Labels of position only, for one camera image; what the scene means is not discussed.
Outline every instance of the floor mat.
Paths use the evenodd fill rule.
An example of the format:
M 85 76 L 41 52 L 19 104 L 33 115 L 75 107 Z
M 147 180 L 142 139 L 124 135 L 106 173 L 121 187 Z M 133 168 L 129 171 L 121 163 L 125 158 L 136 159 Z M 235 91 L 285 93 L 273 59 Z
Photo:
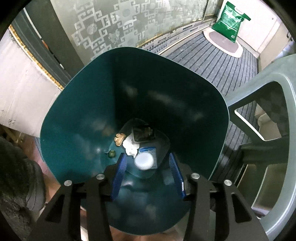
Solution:
M 210 81 L 223 96 L 247 83 L 258 73 L 257 59 L 246 48 L 243 47 L 240 58 L 229 56 L 206 40 L 203 33 L 187 42 L 184 40 L 166 57 Z M 252 102 L 239 108 L 238 112 L 258 130 L 255 109 L 256 103 Z M 248 141 L 248 136 L 229 122 L 226 141 L 212 180 L 235 181 L 243 167 L 239 146 Z
M 240 58 L 242 56 L 243 48 L 237 40 L 233 43 L 212 28 L 204 29 L 203 34 L 211 44 L 230 56 L 236 58 Z

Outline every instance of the metal screw head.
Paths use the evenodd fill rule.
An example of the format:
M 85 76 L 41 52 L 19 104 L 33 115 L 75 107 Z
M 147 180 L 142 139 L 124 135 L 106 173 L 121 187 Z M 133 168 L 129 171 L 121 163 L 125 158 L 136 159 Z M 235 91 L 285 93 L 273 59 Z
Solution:
M 192 174 L 191 174 L 191 177 L 192 177 L 193 179 L 199 179 L 199 178 L 200 178 L 200 175 L 197 174 L 197 173 L 192 173 Z
M 103 180 L 103 179 L 105 178 L 105 175 L 104 175 L 104 174 L 98 174 L 98 175 L 96 176 L 96 178 L 97 178 L 98 180 Z
M 232 182 L 231 182 L 230 180 L 225 180 L 225 181 L 224 181 L 224 184 L 225 184 L 226 186 L 231 186 L 231 185 L 232 185 Z
M 64 185 L 67 186 L 67 187 L 68 186 L 71 186 L 72 185 L 72 181 L 71 180 L 67 180 L 67 181 L 64 182 Z

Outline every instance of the gray carpet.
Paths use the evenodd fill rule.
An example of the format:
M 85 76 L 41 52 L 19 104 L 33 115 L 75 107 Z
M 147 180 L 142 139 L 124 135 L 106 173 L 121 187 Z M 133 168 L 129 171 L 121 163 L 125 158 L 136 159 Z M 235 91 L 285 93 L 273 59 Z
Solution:
M 241 58 L 231 57 L 208 42 L 201 33 L 190 40 L 185 39 L 166 57 L 201 75 L 225 96 L 258 73 L 257 59 L 243 49 Z M 239 108 L 238 112 L 258 130 L 255 109 L 256 103 L 253 102 Z M 247 135 L 229 122 L 226 141 L 212 180 L 236 180 L 243 169 L 239 146 L 247 142 Z

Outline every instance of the walnut piece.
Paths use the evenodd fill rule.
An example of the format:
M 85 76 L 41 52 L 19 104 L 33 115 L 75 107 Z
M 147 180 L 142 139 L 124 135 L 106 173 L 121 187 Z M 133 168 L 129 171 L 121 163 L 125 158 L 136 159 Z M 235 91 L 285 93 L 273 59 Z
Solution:
M 125 137 L 126 137 L 126 135 L 124 133 L 117 133 L 116 137 L 114 137 L 115 144 L 117 146 L 121 146 Z

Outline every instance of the white plastic lid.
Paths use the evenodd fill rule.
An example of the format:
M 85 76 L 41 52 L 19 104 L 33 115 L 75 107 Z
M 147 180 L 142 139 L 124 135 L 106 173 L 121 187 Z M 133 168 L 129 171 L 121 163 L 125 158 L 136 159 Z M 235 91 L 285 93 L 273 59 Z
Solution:
M 135 165 L 140 170 L 148 170 L 153 166 L 154 159 L 148 152 L 139 153 L 135 158 Z

